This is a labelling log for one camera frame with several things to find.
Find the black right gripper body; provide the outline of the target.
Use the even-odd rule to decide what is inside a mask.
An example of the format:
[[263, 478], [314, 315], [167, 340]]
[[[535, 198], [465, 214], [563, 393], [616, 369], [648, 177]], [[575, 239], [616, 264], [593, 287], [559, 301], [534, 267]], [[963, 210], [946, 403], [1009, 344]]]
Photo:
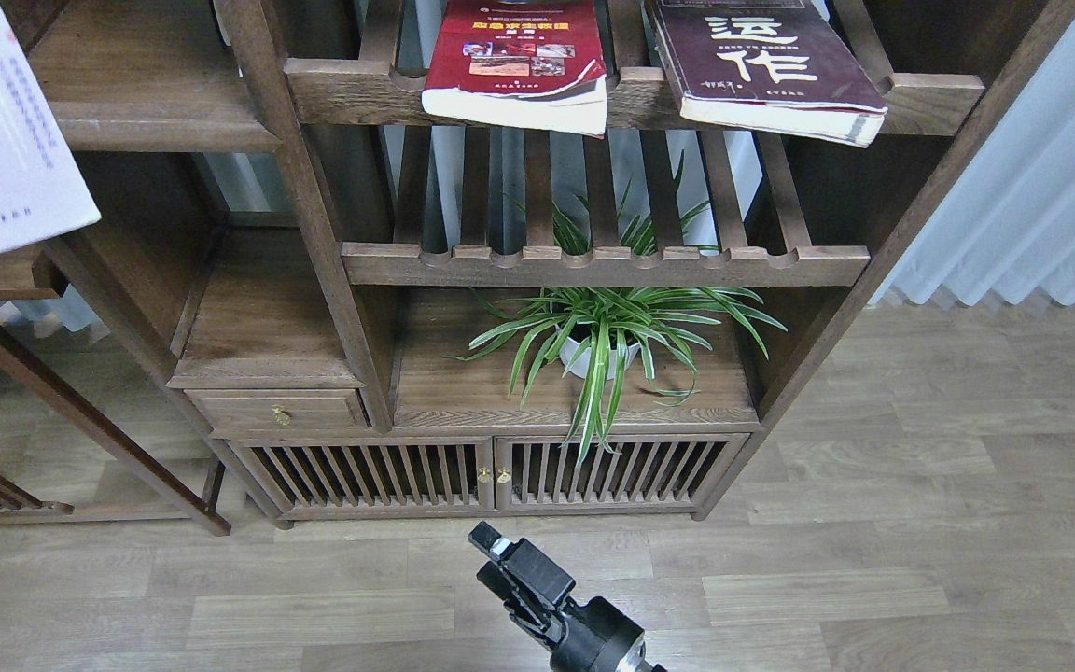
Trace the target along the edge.
[[512, 621], [551, 652], [553, 671], [663, 671], [645, 659], [645, 630], [602, 596], [577, 604], [567, 571], [528, 539], [477, 580], [502, 599]]

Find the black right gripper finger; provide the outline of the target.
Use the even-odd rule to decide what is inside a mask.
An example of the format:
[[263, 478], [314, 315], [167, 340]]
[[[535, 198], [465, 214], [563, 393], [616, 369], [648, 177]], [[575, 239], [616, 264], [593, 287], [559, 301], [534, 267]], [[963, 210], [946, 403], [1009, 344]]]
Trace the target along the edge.
[[502, 561], [512, 546], [508, 537], [502, 535], [487, 521], [478, 521], [468, 533], [467, 540], [491, 561]]

